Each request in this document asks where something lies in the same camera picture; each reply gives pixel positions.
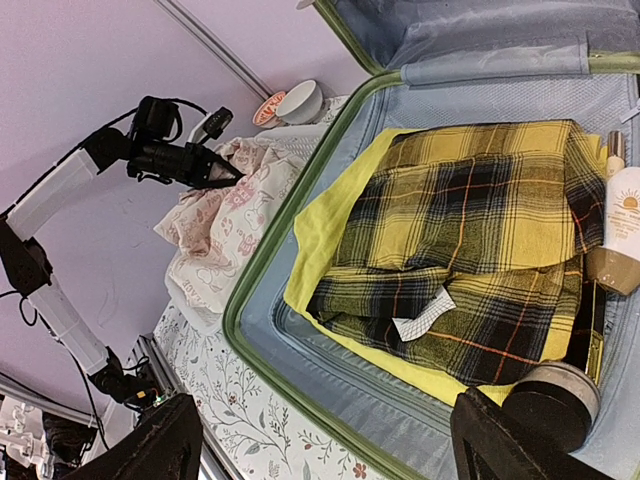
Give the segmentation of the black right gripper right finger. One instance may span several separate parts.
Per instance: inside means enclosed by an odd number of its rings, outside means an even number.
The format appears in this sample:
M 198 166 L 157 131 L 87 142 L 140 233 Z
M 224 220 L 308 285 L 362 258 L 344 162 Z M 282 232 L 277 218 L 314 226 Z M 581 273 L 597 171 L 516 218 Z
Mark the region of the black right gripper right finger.
M 476 388 L 457 396 L 450 418 L 460 479 L 606 479 L 520 425 Z

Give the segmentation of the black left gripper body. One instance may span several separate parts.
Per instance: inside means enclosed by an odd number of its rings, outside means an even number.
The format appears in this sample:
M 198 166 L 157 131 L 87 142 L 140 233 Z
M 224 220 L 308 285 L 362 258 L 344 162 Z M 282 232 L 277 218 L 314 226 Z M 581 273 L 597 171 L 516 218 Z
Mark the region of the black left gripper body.
M 152 179 L 168 185 L 178 182 L 194 189 L 219 188 L 218 180 L 211 180 L 210 174 L 217 155 L 194 143 L 184 147 L 149 143 L 143 145 L 128 160 L 126 171 L 138 182 Z

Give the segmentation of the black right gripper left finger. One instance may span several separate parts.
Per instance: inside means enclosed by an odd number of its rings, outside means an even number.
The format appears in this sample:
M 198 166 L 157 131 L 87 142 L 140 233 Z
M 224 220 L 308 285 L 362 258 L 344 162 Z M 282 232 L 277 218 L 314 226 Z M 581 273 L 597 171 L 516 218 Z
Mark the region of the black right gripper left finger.
M 78 480 L 196 480 L 202 423 L 192 396 L 158 407 L 116 446 L 68 474 Z

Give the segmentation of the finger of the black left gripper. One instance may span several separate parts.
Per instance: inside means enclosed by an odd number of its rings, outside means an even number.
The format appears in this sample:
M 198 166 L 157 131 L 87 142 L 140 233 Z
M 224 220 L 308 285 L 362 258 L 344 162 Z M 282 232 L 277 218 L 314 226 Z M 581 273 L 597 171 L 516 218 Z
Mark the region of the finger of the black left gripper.
M 206 177 L 205 187 L 222 189 L 235 186 L 245 174 L 222 157 L 215 157 Z

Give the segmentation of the black round object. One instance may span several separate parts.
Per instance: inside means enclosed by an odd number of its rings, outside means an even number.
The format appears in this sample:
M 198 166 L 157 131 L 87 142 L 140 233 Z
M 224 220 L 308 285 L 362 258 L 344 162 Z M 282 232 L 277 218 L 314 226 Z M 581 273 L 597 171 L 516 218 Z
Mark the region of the black round object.
M 511 389 L 502 410 L 566 453 L 580 449 L 597 420 L 601 395 L 577 367 L 545 361 Z

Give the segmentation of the cream patterned garment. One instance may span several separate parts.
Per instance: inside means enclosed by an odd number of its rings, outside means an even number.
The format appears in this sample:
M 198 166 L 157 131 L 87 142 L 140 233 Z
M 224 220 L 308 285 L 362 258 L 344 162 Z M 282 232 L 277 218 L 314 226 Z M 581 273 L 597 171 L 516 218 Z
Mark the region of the cream patterned garment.
M 216 330 L 246 264 L 307 159 L 270 139 L 236 138 L 215 149 L 244 177 L 231 187 L 191 190 L 154 227 L 177 247 L 167 290 L 190 326 Z

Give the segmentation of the black gold rectangular case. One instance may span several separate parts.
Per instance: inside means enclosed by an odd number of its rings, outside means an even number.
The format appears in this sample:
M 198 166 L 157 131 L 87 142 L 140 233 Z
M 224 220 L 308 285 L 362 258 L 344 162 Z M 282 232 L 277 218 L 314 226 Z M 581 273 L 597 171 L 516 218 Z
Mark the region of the black gold rectangular case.
M 575 317 L 565 363 L 583 371 L 600 384 L 604 354 L 604 326 L 607 295 L 596 282 L 585 282 Z

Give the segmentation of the yellow garment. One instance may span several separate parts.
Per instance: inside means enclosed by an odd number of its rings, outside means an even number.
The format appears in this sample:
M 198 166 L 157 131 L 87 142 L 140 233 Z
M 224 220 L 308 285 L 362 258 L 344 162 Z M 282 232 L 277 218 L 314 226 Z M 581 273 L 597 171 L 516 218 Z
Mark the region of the yellow garment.
M 402 129 L 387 129 L 379 134 L 344 173 L 294 221 L 298 254 L 289 278 L 284 300 L 295 312 L 308 320 L 317 332 L 334 340 L 358 358 L 381 368 L 428 395 L 452 405 L 467 386 L 443 370 L 429 369 L 402 358 L 371 348 L 348 336 L 327 330 L 306 311 L 320 279 L 328 271 L 342 238 L 356 199 Z

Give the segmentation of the black mesh garment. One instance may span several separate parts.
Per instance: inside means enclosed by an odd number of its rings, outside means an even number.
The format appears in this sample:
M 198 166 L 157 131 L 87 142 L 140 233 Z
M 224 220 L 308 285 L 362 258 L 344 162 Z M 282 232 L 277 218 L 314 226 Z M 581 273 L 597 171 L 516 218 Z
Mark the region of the black mesh garment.
M 600 150 L 572 120 L 404 131 L 306 311 L 467 386 L 563 358 L 584 256 L 604 238 Z

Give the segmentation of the green hard-shell suitcase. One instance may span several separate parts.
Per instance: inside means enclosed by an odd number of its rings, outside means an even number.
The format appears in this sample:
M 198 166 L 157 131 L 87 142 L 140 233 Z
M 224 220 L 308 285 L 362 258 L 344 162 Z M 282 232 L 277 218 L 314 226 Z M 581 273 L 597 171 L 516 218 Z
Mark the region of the green hard-shell suitcase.
M 228 342 L 388 478 L 637 478 L 638 3 L 316 7 L 371 79 Z

